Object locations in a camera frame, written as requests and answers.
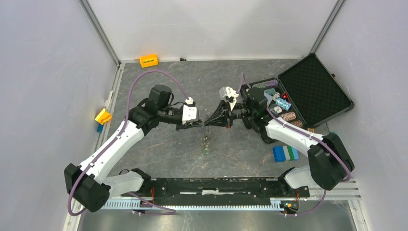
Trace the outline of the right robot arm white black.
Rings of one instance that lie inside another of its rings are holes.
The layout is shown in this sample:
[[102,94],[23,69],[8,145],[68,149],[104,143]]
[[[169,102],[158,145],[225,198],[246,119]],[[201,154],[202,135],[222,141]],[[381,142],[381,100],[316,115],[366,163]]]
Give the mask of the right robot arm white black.
[[241,119],[263,140],[281,141],[304,154],[308,165],[283,174],[284,180],[278,183],[281,195],[291,196],[297,188],[310,185],[330,191],[340,182],[351,179],[354,164],[338,135],[310,132],[274,115],[263,89],[249,88],[242,93],[244,101],[238,103],[236,91],[223,87],[221,101],[204,125],[230,128],[235,119]]

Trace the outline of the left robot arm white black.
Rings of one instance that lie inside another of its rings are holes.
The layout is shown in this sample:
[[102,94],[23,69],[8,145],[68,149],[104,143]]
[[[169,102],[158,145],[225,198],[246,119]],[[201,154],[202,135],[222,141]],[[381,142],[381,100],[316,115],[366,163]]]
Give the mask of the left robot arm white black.
[[[118,129],[96,152],[79,165],[69,164],[64,169],[71,216],[78,216],[83,210],[96,212],[112,197],[133,192],[146,196],[151,191],[151,183],[135,171],[114,177],[108,173],[132,146],[160,123],[174,124],[181,129],[200,122],[191,97],[186,97],[180,108],[173,106],[173,98],[171,88],[154,86],[147,98],[128,108]],[[74,212],[73,200],[79,202],[83,210]]]

